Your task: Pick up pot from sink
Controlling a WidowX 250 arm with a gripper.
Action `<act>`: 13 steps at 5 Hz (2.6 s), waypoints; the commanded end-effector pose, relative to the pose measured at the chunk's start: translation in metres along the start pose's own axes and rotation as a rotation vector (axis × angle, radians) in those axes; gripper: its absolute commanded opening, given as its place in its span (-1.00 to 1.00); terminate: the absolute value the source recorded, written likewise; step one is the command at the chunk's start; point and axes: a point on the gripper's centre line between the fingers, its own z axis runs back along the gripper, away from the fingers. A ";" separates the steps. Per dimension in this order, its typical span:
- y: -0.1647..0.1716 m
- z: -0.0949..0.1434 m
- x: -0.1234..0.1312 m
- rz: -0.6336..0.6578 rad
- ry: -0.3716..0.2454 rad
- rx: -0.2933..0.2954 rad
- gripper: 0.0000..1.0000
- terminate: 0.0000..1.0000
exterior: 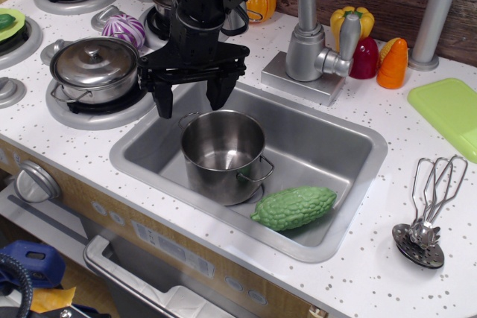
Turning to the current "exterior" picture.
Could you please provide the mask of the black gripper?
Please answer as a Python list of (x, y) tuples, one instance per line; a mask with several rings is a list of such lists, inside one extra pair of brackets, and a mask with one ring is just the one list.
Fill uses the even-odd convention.
[(206, 81), (206, 97), (212, 110), (221, 109), (245, 72), (250, 50), (243, 45), (221, 42), (224, 17), (197, 22), (182, 12), (170, 18), (169, 38), (163, 47), (141, 57), (139, 85), (153, 92), (160, 118), (170, 119), (172, 86)]

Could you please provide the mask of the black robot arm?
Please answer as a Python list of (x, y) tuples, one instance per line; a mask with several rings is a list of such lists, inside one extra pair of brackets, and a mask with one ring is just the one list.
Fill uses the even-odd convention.
[(236, 36), (248, 29), (247, 0), (172, 0), (169, 38), (138, 63), (139, 85), (154, 98), (157, 112), (170, 118), (172, 86), (204, 81), (213, 110), (227, 102), (244, 75), (247, 47), (221, 42), (219, 34)]

